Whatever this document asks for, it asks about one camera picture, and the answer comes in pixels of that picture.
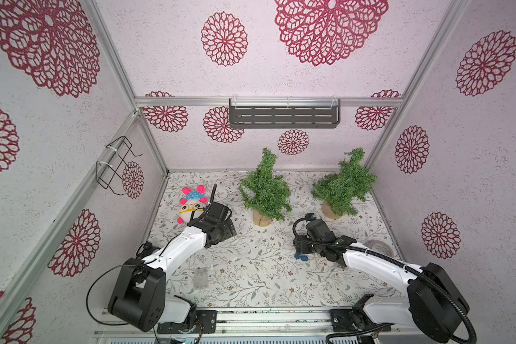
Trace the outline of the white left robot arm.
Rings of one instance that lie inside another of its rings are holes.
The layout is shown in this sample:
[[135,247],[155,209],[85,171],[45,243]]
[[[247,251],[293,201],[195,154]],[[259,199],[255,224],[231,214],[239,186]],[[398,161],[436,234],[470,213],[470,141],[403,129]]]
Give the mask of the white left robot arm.
[[209,249],[236,236],[232,210],[215,201],[215,191],[183,189],[179,219],[183,231],[162,248],[150,246],[119,265],[118,278],[107,304],[120,325],[148,332],[160,324],[179,325],[184,332],[204,331],[196,304],[186,298],[166,295],[166,284],[177,269],[202,249]]

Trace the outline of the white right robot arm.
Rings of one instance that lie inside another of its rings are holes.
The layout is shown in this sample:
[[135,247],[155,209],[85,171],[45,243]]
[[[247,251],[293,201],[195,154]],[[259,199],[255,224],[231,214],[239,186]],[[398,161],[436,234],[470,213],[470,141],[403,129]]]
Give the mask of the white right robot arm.
[[436,343],[476,343],[470,307],[439,265],[415,265],[374,251],[349,236],[335,236],[313,213],[295,220],[293,244],[298,255],[318,254],[330,262],[371,275],[398,290],[394,301],[371,293],[347,310],[331,312],[333,332],[325,341],[379,333],[395,325],[420,330]]

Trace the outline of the clear plastic battery box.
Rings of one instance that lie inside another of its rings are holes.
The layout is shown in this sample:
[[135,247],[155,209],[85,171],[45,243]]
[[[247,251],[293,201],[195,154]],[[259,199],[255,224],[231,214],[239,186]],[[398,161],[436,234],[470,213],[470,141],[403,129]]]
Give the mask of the clear plastic battery box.
[[206,290],[209,288],[209,268],[199,267],[193,271],[193,282],[195,290]]

